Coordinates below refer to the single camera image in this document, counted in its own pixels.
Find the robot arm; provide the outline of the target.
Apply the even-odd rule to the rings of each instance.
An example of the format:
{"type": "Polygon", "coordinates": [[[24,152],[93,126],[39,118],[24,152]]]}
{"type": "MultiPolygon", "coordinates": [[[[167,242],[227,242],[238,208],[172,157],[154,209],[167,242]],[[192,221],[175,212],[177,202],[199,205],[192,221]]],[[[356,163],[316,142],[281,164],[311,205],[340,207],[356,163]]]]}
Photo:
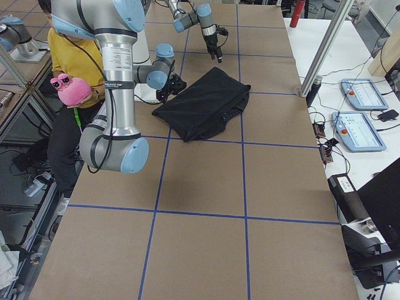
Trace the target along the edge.
{"type": "Polygon", "coordinates": [[[229,32],[226,28],[217,25],[214,22],[213,11],[209,3],[200,4],[198,7],[192,7],[192,10],[186,12],[181,7],[181,1],[164,1],[173,17],[173,26],[178,33],[181,33],[195,25],[200,25],[202,37],[206,43],[207,51],[212,60],[217,59],[218,63],[223,61],[222,46],[218,44],[218,36],[226,38],[229,32]]]}
{"type": "Polygon", "coordinates": [[[147,84],[163,103],[186,88],[174,73],[173,47],[161,43],[151,65],[134,65],[134,43],[145,25],[141,1],[52,1],[51,8],[58,33],[95,39],[102,54],[105,102],[82,133],[81,157],[94,169],[138,173],[149,144],[136,127],[134,88],[147,84]]]}

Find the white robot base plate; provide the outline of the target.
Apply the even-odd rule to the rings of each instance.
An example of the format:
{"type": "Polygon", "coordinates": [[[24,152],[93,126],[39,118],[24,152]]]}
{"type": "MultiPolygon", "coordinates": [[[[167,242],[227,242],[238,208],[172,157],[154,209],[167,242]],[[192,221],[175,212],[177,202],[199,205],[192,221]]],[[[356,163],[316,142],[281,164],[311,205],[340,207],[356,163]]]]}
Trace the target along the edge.
{"type": "Polygon", "coordinates": [[[135,86],[134,100],[139,102],[144,100],[147,103],[160,103],[156,98],[156,90],[149,87],[147,84],[137,84],[135,86]]]}

